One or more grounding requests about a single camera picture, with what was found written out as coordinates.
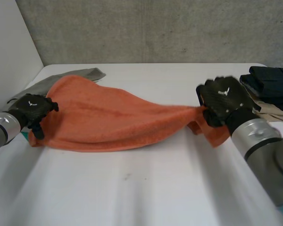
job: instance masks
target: white tabletop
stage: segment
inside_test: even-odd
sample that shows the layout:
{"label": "white tabletop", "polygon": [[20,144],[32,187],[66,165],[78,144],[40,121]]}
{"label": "white tabletop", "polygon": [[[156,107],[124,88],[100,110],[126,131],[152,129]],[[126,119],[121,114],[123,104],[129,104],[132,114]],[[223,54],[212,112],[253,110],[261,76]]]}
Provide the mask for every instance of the white tabletop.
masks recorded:
{"label": "white tabletop", "polygon": [[[50,65],[50,75],[97,67],[98,84],[159,104],[199,105],[208,78],[259,64]],[[283,134],[283,123],[273,124]],[[278,226],[283,217],[228,139],[213,149],[188,128],[155,145],[114,153],[0,149],[0,226]]]}

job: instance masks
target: gray wall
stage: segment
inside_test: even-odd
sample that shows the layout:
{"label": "gray wall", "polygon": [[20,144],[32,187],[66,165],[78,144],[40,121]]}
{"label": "gray wall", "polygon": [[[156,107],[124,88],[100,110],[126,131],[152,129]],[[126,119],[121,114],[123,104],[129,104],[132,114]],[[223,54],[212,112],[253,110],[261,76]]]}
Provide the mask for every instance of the gray wall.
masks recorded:
{"label": "gray wall", "polygon": [[45,65],[283,67],[283,0],[17,0]]}

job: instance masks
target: robotic arm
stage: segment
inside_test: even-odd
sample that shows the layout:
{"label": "robotic arm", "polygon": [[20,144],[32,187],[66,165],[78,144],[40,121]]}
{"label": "robotic arm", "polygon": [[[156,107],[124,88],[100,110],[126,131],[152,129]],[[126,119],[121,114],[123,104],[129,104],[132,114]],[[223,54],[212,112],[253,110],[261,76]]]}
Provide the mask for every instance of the robotic arm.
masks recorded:
{"label": "robotic arm", "polygon": [[40,121],[52,110],[58,111],[58,104],[50,98],[27,94],[18,99],[7,112],[0,113],[0,147],[8,144],[26,126],[32,129],[36,138],[43,139]]}
{"label": "robotic arm", "polygon": [[253,102],[233,77],[207,80],[196,88],[209,126],[226,125],[248,166],[283,213],[283,139],[266,120],[252,113]]}

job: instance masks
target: beige fabric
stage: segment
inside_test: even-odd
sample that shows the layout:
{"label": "beige fabric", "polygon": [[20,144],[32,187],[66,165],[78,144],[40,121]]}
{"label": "beige fabric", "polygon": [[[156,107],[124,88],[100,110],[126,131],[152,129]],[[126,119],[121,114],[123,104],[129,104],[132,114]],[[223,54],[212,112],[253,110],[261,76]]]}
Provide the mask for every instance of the beige fabric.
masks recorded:
{"label": "beige fabric", "polygon": [[283,111],[275,105],[267,104],[262,100],[255,100],[254,102],[261,107],[260,112],[255,111],[258,116],[267,121],[283,121]]}

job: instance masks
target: orange towel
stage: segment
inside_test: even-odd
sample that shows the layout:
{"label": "orange towel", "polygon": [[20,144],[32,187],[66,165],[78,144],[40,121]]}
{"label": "orange towel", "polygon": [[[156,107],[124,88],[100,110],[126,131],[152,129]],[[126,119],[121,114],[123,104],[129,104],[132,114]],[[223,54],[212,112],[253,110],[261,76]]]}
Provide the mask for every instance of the orange towel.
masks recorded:
{"label": "orange towel", "polygon": [[45,139],[29,134],[31,146],[46,145],[78,152],[112,152],[157,143],[188,125],[204,133],[212,146],[222,144],[226,127],[209,127],[203,107],[164,106],[122,89],[99,86],[77,75],[57,81],[47,94],[58,102],[41,122]]}

